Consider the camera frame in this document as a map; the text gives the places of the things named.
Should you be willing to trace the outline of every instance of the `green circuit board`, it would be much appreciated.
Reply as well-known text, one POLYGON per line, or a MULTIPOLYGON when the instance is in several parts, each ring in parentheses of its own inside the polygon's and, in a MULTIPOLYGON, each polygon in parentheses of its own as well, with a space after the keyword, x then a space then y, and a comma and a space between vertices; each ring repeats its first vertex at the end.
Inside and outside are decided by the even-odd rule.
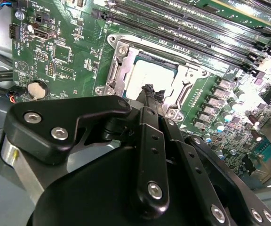
MULTIPOLYGON (((252 65, 247 58, 249 53, 271 61, 271 56, 255 48, 257 41, 271 42, 271 16, 267 16, 270 10, 261 5, 249 14, 250 6, 246 4, 246 11, 243 10, 243 2, 19 1, 12 15, 12 26, 18 29, 12 37, 14 82, 21 87, 27 87, 34 80, 44 82, 48 87, 44 100, 97 96, 95 87, 105 85, 114 54, 114 48, 107 42, 110 34, 133 34, 180 51, 197 59, 213 73, 193 85, 181 108, 185 117, 177 124, 184 134, 210 134, 212 149, 222 150, 226 163, 239 172, 241 159, 258 145, 247 127, 247 113, 262 114, 261 125, 271 118, 271 107, 258 108, 259 104, 264 104, 262 93, 271 86, 271 68, 260 84, 243 69, 244 64, 252 65), (109 19, 93 16, 93 9, 105 13, 109 19), (16 17, 17 11, 23 13, 23 20, 16 17), (53 31, 53 37, 45 40, 31 32, 28 26, 36 23, 53 31), (223 103, 217 106, 219 111, 209 119, 207 126, 198 128, 193 120, 220 79, 233 82, 235 86, 221 97, 223 103), (238 89, 254 98, 241 103, 241 111, 233 112, 228 101, 236 98, 234 93, 238 89), (227 109, 239 121, 225 122, 221 109, 227 109), (214 123, 217 121, 223 122, 224 132, 216 130, 214 123), (237 150, 236 155, 230 154, 232 149, 237 150)), ((17 100, 30 101, 32 97, 24 94, 17 100)))

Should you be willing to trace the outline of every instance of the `black connector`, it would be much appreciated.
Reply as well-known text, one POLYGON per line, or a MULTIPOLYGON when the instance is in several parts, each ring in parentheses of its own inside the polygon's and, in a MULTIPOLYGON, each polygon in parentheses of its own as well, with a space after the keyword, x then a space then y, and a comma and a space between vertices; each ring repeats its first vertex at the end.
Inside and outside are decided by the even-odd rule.
POLYGON ((262 63, 262 61, 265 59, 265 57, 259 56, 255 53, 249 53, 247 58, 256 66, 259 66, 260 63, 262 63))
POLYGON ((20 40, 20 26, 16 24, 9 25, 9 38, 20 40))
POLYGON ((45 12, 35 12, 34 21, 40 24, 44 24, 45 22, 49 22, 50 15, 45 12))
POLYGON ((264 44, 261 42, 257 42, 255 44, 255 48, 261 52, 267 53, 269 56, 271 56, 271 42, 268 44, 264 44))
POLYGON ((255 30, 261 32, 265 37, 271 37, 271 29, 268 27, 257 27, 255 30))
POLYGON ((14 97, 20 97, 22 94, 26 92, 25 87, 20 86, 12 86, 6 91, 6 94, 13 95, 14 97))
POLYGON ((248 174, 251 175, 253 172, 256 171, 256 168, 253 164, 253 162, 251 161, 251 159, 249 158, 248 154, 246 154, 242 160, 241 160, 244 164, 245 169, 247 170, 248 174))
POLYGON ((49 29, 47 27, 39 27, 39 28, 34 28, 34 36, 44 39, 44 40, 49 40, 54 37, 56 34, 55 30, 49 29))
POLYGON ((12 3, 12 7, 15 9, 28 7, 28 3, 26 0, 12 0, 11 3, 12 3))
POLYGON ((248 64, 244 64, 243 67, 242 67, 242 70, 245 73, 248 73, 248 74, 252 75, 256 79, 262 79, 264 77, 264 75, 265 75, 264 72, 261 72, 261 71, 255 69, 254 67, 252 67, 251 65, 248 65, 248 64))
POLYGON ((205 4, 203 6, 203 10, 210 12, 210 13, 216 13, 216 12, 220 11, 218 8, 211 6, 209 4, 205 4))

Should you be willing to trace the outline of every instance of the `electrolytic capacitor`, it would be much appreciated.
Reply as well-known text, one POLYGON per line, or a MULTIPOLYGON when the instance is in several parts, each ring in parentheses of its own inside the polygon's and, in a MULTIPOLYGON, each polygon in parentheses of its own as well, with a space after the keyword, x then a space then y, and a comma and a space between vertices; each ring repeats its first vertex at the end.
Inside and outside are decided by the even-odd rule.
POLYGON ((222 124, 222 122, 218 121, 215 123, 215 128, 218 132, 222 132, 224 131, 224 125, 222 124))
POLYGON ((224 155, 223 155, 222 150, 215 151, 215 153, 216 153, 216 155, 218 156, 218 158, 224 159, 224 155))
POLYGON ((237 150, 236 149, 231 149, 230 154, 231 155, 237 155, 237 150))
POLYGON ((262 137, 260 136, 260 134, 256 130, 253 129, 252 131, 250 131, 250 133, 256 141, 262 140, 262 137))
POLYGON ((264 115, 260 114, 257 119, 259 122, 262 122, 262 120, 264 119, 264 115))
POLYGON ((253 116, 252 114, 248 116, 248 119, 251 121, 251 123, 254 126, 260 125, 260 122, 258 121, 258 119, 255 116, 253 116))
POLYGON ((221 115, 222 115, 222 117, 224 118, 224 120, 225 120, 226 122, 229 122, 229 121, 231 121, 231 120, 233 119, 233 116, 232 116, 231 113, 228 112, 228 111, 222 112, 221 115))
POLYGON ((233 111, 238 111, 240 108, 240 105, 235 100, 230 101, 229 106, 233 111))
POLYGON ((206 143, 211 143, 211 137, 210 134, 206 133, 205 135, 203 135, 203 138, 205 140, 206 143))
POLYGON ((238 97, 239 101, 244 102, 246 100, 246 98, 247 98, 245 92, 242 91, 242 90, 238 90, 235 94, 238 97))

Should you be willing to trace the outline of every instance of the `motherboard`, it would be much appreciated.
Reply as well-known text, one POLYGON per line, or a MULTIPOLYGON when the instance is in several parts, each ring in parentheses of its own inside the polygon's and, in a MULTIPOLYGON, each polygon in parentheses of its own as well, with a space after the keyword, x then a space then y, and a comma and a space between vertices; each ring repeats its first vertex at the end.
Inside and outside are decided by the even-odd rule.
POLYGON ((271 177, 271 0, 18 0, 17 101, 163 91, 238 175, 271 177))

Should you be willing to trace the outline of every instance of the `capacitor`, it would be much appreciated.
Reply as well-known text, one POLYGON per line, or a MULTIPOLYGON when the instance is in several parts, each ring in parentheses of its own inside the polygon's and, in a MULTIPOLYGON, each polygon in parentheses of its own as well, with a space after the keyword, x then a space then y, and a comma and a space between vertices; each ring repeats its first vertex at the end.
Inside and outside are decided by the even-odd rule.
POLYGON ((35 29, 35 28, 38 28, 40 25, 38 24, 38 23, 33 23, 33 24, 29 24, 28 26, 27 26, 27 29, 28 29, 28 31, 29 32, 33 32, 33 30, 35 29))
POLYGON ((262 122, 262 120, 264 119, 264 115, 263 114, 260 114, 258 117, 257 117, 258 121, 259 122, 262 122))
POLYGON ((250 133, 256 141, 262 140, 262 137, 260 136, 260 134, 256 130, 253 129, 252 131, 250 131, 250 133))
POLYGON ((238 90, 235 94, 238 97, 239 101, 244 102, 247 98, 247 95, 242 90, 238 90))
POLYGON ((49 94, 48 86, 40 80, 33 80, 27 86, 28 93, 34 100, 42 99, 49 94))
POLYGON ((224 125, 222 124, 222 122, 218 121, 215 123, 215 128, 218 132, 222 132, 224 131, 224 125))
POLYGON ((211 136, 210 134, 206 133, 204 136, 203 136, 204 140, 206 143, 211 143, 211 136))
POLYGON ((222 112, 221 115, 222 115, 222 117, 224 118, 224 120, 227 121, 227 122, 231 121, 232 118, 233 118, 233 116, 231 115, 231 113, 228 112, 228 111, 222 112))
POLYGON ((240 105, 235 100, 230 101, 229 106, 233 111, 238 111, 240 109, 240 105))
POLYGON ((215 151, 215 153, 216 153, 216 155, 218 156, 218 158, 224 159, 224 155, 223 155, 222 150, 215 151))
POLYGON ((248 119, 250 120, 250 122, 254 125, 254 126, 258 126, 260 125, 260 122, 258 121, 258 119, 253 116, 252 114, 248 116, 248 119))
POLYGON ((237 154, 237 150, 236 149, 231 149, 230 150, 230 154, 231 155, 236 155, 237 154))

